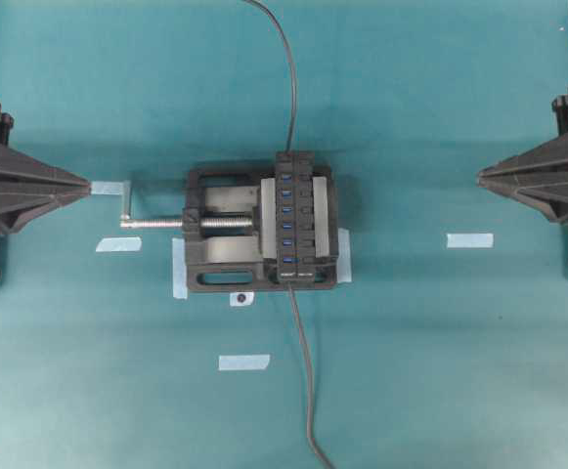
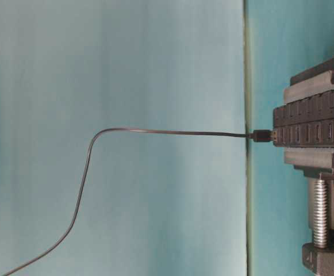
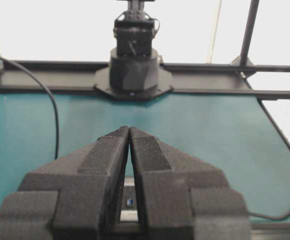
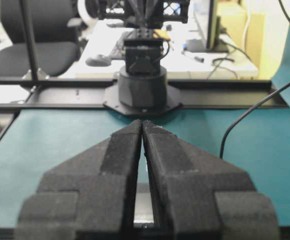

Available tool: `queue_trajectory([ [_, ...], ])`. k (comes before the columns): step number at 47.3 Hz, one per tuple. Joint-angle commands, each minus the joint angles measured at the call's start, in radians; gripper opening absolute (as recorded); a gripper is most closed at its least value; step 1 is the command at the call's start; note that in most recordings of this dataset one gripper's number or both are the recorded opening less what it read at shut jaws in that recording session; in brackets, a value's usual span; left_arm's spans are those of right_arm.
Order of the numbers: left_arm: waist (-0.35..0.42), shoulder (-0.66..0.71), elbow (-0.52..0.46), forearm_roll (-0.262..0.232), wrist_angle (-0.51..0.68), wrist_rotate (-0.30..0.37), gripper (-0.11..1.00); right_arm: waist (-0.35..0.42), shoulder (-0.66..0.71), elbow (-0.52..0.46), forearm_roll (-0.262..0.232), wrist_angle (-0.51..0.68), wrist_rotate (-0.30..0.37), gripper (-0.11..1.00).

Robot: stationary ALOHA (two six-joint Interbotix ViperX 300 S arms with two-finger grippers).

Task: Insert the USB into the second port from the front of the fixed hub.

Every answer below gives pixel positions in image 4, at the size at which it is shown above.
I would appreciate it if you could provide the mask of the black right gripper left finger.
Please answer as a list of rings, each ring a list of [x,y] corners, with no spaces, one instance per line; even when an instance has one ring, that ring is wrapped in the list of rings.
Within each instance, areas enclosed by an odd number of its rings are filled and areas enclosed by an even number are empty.
[[[17,240],[119,239],[133,229],[142,122],[47,170],[20,210]]]

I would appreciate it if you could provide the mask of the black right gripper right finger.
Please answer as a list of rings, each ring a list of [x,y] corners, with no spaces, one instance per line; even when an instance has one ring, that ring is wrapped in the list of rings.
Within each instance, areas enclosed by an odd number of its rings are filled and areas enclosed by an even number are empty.
[[[272,201],[248,172],[142,124],[155,225],[176,240],[277,240]]]

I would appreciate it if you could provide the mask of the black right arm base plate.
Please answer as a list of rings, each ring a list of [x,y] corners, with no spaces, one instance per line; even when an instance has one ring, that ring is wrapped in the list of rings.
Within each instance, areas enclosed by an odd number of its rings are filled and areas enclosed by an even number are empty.
[[[157,116],[180,106],[181,93],[168,84],[117,83],[105,89],[103,104],[126,116]]]

